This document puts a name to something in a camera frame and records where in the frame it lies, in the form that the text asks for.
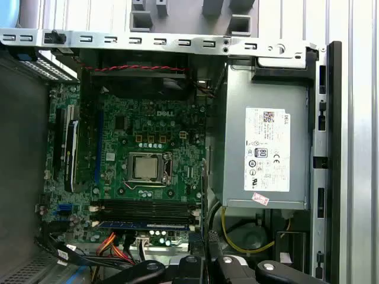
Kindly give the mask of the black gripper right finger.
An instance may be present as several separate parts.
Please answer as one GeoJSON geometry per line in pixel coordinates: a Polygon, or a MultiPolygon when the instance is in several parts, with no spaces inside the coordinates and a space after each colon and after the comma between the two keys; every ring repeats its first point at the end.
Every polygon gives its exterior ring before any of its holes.
{"type": "Polygon", "coordinates": [[[208,251],[214,283],[323,283],[324,281],[272,260],[258,263],[254,269],[243,257],[223,253],[219,235],[208,232],[208,251]]]}

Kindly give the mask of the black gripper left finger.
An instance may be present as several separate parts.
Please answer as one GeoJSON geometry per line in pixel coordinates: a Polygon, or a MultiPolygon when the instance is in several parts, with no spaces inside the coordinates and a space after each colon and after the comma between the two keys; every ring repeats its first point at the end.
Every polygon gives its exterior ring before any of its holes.
{"type": "Polygon", "coordinates": [[[145,260],[122,270],[102,283],[204,283],[205,262],[199,256],[174,256],[166,266],[157,260],[145,260]]]}

